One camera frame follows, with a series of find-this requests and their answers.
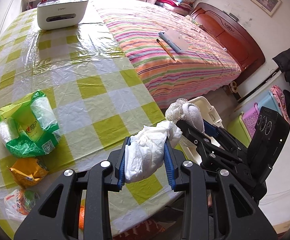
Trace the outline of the clear printed snack wrapper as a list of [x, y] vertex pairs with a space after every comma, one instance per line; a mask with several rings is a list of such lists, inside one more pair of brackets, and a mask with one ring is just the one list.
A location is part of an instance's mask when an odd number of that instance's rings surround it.
[[23, 222], [39, 199], [39, 195], [34, 191], [15, 189], [4, 197], [7, 217], [11, 220]]

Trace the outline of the red wooden headboard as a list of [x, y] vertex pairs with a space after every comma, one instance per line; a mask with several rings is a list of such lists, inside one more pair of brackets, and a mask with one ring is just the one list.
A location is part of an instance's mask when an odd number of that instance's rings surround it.
[[191, 18], [202, 24], [202, 29], [213, 37], [238, 63], [241, 74], [235, 79], [242, 84], [265, 63], [265, 56], [254, 38], [227, 13], [201, 2]]

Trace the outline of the green plastic tissue pack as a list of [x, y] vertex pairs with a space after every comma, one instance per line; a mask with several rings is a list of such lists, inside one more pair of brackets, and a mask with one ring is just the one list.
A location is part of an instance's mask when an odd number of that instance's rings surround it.
[[16, 158], [50, 154], [61, 135], [46, 94], [37, 90], [0, 108], [0, 138]]

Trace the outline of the purple plastic basket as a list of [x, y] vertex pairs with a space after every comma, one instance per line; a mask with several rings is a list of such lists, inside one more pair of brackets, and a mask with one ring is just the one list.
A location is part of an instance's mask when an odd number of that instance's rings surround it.
[[246, 126], [251, 138], [253, 137], [256, 131], [255, 125], [258, 120], [258, 116], [259, 116], [258, 103], [254, 103], [253, 106], [242, 116], [242, 121], [244, 122], [244, 125]]

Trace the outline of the orange fruit peel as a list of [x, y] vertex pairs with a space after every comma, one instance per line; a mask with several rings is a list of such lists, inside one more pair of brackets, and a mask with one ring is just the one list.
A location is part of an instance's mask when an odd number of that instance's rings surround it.
[[82, 205], [80, 206], [79, 212], [79, 229], [84, 230], [84, 219], [85, 219], [85, 207]]

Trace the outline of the yellow checkered plastic tablecloth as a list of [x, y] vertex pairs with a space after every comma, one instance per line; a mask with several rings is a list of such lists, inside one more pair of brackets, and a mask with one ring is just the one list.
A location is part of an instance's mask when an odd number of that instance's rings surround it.
[[[35, 10], [21, 13], [0, 39], [0, 108], [35, 92], [48, 97], [59, 144], [42, 158], [49, 169], [33, 191], [43, 194], [64, 170], [90, 169], [123, 140], [164, 115], [97, 12], [76, 27], [43, 32]], [[0, 139], [0, 227], [12, 238], [4, 197], [17, 188], [16, 159]]]

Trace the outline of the white tissue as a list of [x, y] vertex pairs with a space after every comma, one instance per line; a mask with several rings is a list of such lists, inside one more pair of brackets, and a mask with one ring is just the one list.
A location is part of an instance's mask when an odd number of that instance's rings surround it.
[[156, 126], [144, 126], [131, 136], [130, 144], [125, 146], [125, 182], [135, 183], [153, 175], [163, 165], [165, 142], [169, 140], [174, 147], [181, 135], [176, 124], [164, 120]]

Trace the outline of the framed picture on wall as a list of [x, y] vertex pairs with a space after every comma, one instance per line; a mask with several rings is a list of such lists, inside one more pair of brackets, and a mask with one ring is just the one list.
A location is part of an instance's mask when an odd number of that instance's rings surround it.
[[261, 8], [270, 17], [274, 15], [282, 4], [281, 0], [251, 0], [251, 2]]

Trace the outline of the orange snack bag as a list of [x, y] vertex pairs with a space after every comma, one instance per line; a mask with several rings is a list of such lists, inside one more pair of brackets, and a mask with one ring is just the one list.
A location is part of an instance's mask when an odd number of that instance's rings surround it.
[[48, 168], [38, 158], [20, 158], [9, 167], [9, 171], [21, 188], [37, 185], [48, 173]]

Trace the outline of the blue plastic storage bin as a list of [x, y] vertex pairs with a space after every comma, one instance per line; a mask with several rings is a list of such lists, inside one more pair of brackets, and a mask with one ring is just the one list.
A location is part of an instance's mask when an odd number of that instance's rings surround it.
[[276, 99], [274, 98], [274, 95], [271, 91], [268, 91], [265, 94], [265, 96], [263, 96], [261, 98], [261, 100], [259, 100], [257, 102], [257, 109], [258, 109], [259, 113], [260, 113], [262, 107], [267, 107], [269, 109], [272, 109], [274, 111], [279, 112], [280, 109], [279, 109], [277, 102], [276, 102]]

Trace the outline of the pink cartoon bag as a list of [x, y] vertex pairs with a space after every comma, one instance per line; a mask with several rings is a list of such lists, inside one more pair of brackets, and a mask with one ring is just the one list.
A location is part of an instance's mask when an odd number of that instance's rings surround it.
[[287, 106], [286, 106], [286, 101], [285, 101], [285, 96], [283, 94], [283, 91], [277, 85], [273, 85], [270, 88], [270, 91], [272, 92], [272, 94], [273, 94], [273, 96], [278, 104], [278, 107], [282, 113], [282, 116], [290, 124], [290, 118], [289, 118], [288, 113], [287, 113]]

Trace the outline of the yellow pencil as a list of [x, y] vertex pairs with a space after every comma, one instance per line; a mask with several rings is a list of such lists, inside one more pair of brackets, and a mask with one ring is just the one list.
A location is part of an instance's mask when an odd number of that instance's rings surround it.
[[167, 47], [159, 39], [157, 39], [156, 42], [169, 55], [169, 57], [175, 62], [176, 59], [174, 58], [173, 54], [167, 49]]

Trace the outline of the green plastic basket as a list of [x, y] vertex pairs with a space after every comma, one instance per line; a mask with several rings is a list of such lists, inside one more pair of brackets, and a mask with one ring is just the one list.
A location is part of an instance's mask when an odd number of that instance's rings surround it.
[[248, 147], [251, 142], [251, 136], [243, 122], [243, 112], [240, 113], [227, 125], [227, 131], [238, 139], [245, 147]]

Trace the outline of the white desktop organizer box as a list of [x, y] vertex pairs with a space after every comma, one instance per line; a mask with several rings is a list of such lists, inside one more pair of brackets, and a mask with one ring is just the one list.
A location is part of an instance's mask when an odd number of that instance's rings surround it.
[[42, 30], [77, 25], [84, 17], [89, 0], [49, 0], [38, 3], [37, 23]]

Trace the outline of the striped colourful bed sheet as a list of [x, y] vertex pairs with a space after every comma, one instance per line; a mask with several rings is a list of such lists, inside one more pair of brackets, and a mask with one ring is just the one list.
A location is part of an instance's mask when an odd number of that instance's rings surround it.
[[[242, 72], [208, 33], [184, 16], [153, 4], [99, 5], [102, 20], [160, 108], [230, 84]], [[188, 42], [176, 53], [159, 37], [174, 30]]]

